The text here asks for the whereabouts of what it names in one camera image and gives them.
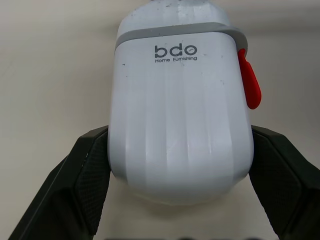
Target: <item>gray band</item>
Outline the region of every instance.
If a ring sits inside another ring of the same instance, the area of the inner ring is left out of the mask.
[[[245,49],[245,53],[248,50],[248,41],[243,32],[238,28],[232,26],[226,26],[217,22],[204,22],[175,26],[162,26],[155,28],[146,28],[128,31],[118,37],[115,45],[115,49],[124,42],[134,39],[146,39],[173,35],[184,34],[201,34],[201,33],[224,33],[232,37],[235,41],[237,51]]]

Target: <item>red tab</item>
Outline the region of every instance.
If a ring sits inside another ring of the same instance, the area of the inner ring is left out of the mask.
[[[262,93],[254,70],[252,69],[250,63],[247,62],[245,54],[245,49],[241,49],[238,52],[246,104],[250,109],[256,109],[261,103]]]

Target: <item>bdo logo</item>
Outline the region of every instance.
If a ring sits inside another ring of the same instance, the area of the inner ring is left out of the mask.
[[[155,46],[154,48],[155,51],[155,58],[164,58],[165,56],[167,56],[168,54],[168,50],[164,47],[158,47]],[[193,56],[197,53],[198,49],[196,48],[196,46],[193,45],[189,45],[186,46],[184,49],[182,48],[182,43],[179,44],[179,46],[174,46],[173,48],[171,48],[169,50],[170,55],[173,57],[178,57],[178,56],[182,56],[183,53],[189,55],[189,56]]]

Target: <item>white wall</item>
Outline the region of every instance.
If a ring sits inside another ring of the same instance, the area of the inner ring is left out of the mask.
[[[121,19],[146,0],[0,1],[0,239],[85,132],[108,124]],[[263,102],[252,124],[285,134],[320,168],[320,1],[217,0],[249,40]],[[111,179],[107,237],[275,240],[251,183],[225,198],[168,207]]]

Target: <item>bottle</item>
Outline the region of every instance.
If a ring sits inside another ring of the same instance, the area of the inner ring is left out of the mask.
[[[247,49],[209,0],[152,0],[130,13],[114,58],[114,176],[172,205],[207,201],[242,180],[254,155],[247,104],[261,101]]]

